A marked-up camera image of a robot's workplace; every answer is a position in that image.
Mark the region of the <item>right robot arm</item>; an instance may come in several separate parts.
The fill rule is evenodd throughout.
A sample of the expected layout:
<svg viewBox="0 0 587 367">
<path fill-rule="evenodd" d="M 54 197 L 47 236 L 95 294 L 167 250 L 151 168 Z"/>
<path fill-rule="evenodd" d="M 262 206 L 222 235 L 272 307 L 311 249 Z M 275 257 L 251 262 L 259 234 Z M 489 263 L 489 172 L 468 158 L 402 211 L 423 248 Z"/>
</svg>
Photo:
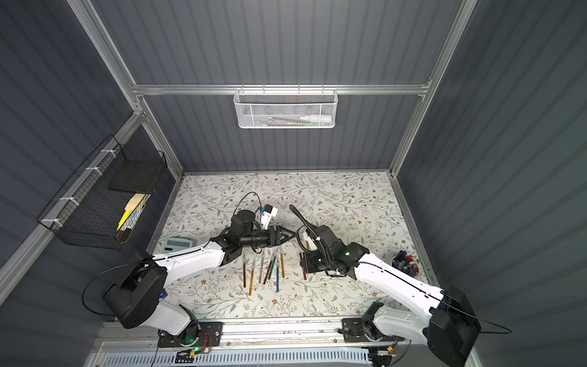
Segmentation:
<svg viewBox="0 0 587 367">
<path fill-rule="evenodd" d="M 407 308 L 399 311 L 374 302 L 362 315 L 361 334 L 371 341 L 397 336 L 425 343 L 448 366 L 464 366 L 481 325 L 469 301 L 456 288 L 425 284 L 382 261 L 365 246 L 344 244 L 328 226 L 296 235 L 308 273 L 349 277 L 371 285 Z"/>
</svg>

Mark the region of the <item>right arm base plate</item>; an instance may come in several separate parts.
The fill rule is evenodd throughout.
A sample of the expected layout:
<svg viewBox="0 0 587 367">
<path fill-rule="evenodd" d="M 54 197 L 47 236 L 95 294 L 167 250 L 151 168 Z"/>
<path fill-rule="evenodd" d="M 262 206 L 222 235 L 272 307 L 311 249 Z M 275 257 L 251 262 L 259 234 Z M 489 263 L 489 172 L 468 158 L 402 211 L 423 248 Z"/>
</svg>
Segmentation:
<svg viewBox="0 0 587 367">
<path fill-rule="evenodd" d="M 378 343 L 378 342 L 400 342 L 404 341 L 401 336 L 385 336 L 375 326 L 365 326 L 360 317 L 349 317 L 342 319 L 342 326 L 337 330 L 346 343 Z"/>
</svg>

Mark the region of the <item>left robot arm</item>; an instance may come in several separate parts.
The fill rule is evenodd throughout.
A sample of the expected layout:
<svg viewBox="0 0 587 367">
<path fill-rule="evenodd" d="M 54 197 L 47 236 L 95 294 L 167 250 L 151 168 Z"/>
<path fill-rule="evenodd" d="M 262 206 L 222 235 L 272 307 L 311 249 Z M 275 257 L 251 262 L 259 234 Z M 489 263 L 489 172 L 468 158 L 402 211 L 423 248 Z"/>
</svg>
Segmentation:
<svg viewBox="0 0 587 367">
<path fill-rule="evenodd" d="M 117 269 L 102 299 L 123 327 L 153 327 L 173 336 L 197 333 L 197 318 L 184 306 L 165 301 L 161 292 L 179 278 L 225 266 L 245 248 L 265 249 L 292 240 L 296 232 L 283 226 L 262 225 L 255 213 L 240 210 L 231 225 L 201 246 L 169 254 L 137 252 Z"/>
</svg>

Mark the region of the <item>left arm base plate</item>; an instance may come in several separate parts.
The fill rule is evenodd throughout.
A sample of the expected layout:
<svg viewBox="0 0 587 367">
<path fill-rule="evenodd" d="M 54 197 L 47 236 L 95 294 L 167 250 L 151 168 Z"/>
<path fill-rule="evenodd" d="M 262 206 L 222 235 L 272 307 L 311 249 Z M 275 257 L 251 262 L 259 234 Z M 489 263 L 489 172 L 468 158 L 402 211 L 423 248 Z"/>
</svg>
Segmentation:
<svg viewBox="0 0 587 367">
<path fill-rule="evenodd" d="M 159 330 L 159 348 L 189 348 L 189 347 L 218 347 L 223 335 L 224 323 L 221 322 L 199 322 L 198 325 L 191 323 L 185 331 L 178 336 Z"/>
</svg>

